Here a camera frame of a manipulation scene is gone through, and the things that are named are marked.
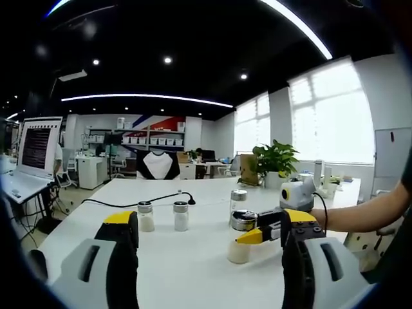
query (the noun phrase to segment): window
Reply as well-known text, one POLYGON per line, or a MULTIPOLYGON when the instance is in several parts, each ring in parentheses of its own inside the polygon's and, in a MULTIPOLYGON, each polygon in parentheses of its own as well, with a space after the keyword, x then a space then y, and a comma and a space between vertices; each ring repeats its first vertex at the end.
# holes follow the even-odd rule
POLYGON ((235 114, 234 154, 251 153, 260 144, 271 144, 267 92, 240 105, 235 114))
POLYGON ((298 159, 373 163, 371 111, 350 59, 305 73, 289 85, 298 159))

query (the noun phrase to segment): gray floor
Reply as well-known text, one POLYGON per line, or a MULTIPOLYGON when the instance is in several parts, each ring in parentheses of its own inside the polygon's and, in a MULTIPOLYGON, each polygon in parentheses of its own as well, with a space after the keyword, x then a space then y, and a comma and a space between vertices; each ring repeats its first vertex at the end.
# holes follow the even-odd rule
MULTIPOLYGON (((100 187, 97 187, 94 190, 85 190, 85 189, 76 189, 74 187, 68 187, 65 189, 61 189, 60 191, 60 197, 61 200, 63 201, 65 208, 67 208, 69 210, 69 213, 71 211, 74 211, 82 202, 82 200, 89 198, 92 194, 94 194, 96 191, 98 191, 100 188, 102 187, 102 185, 100 187)), ((54 205, 54 214, 53 216, 55 218, 58 218, 60 220, 64 220, 67 216, 65 214, 63 214, 60 209, 58 208, 58 206, 56 206, 56 204, 54 205)), ((34 241, 36 242, 37 246, 40 246, 41 243, 46 239, 47 234, 43 234, 42 232, 38 231, 37 229, 34 230, 33 234, 31 234, 34 241)), ((35 243, 33 241, 33 239, 27 235, 21 242, 21 245, 23 247, 24 251, 29 251, 31 249, 35 249, 35 243)))

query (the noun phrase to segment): spice jar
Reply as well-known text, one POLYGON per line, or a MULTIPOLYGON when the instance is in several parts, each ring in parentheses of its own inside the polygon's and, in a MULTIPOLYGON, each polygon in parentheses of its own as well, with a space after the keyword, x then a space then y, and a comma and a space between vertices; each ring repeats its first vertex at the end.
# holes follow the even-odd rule
POLYGON ((142 232, 152 232, 155 230, 153 220, 153 205, 149 201, 140 201, 137 205, 138 226, 142 232))
POLYGON ((173 203, 174 212, 174 229, 184 232, 189 228, 189 206, 185 201, 176 201, 173 203))
POLYGON ((252 230, 256 226, 258 214, 253 211, 234 211, 230 217, 230 239, 227 259, 235 264, 249 261, 250 245, 237 243, 236 238, 252 230))
POLYGON ((230 205, 229 205, 229 222, 232 217, 232 212, 240 211, 241 209, 246 209, 245 201, 247 199, 246 190, 232 190, 230 193, 230 205))

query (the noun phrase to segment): ceiling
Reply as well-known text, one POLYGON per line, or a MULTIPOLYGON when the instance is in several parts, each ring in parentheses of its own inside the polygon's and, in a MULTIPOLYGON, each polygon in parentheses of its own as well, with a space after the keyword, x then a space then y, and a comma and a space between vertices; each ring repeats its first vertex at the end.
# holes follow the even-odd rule
MULTIPOLYGON (((45 15, 55 1, 37 2, 24 4, 24 10, 16 7, 3 26, 15 30, 5 37, 7 79, 0 112, 6 117, 22 110, 15 119, 64 116, 72 110, 201 113, 216 120, 233 109, 160 98, 61 99, 148 93, 237 106, 326 62, 290 21, 258 0, 71 0, 49 17, 45 15), (172 58, 170 65, 165 56, 172 58), (100 61, 98 66, 93 59, 100 61), (56 79, 81 70, 88 75, 56 79), (243 73, 248 79, 240 79, 243 73)), ((389 36, 367 9, 345 0, 282 2, 321 38, 334 59, 351 55, 356 61, 392 52, 389 36)))

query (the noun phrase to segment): jar lid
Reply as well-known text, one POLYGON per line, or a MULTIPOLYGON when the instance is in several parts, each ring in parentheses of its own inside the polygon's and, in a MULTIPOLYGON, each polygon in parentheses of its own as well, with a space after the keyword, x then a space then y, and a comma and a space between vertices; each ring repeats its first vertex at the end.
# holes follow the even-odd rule
POLYGON ((258 220, 258 214, 254 211, 234 211, 230 217, 230 226, 232 229, 247 232, 255 228, 258 220))
POLYGON ((148 214, 153 211, 153 205, 150 201, 140 201, 138 202, 137 210, 141 214, 148 214))
POLYGON ((246 190, 232 190, 230 194, 230 199, 232 201, 245 201, 247 197, 247 191, 246 190))
POLYGON ((189 206, 185 201, 176 201, 173 203, 173 211, 174 212, 187 212, 189 206))

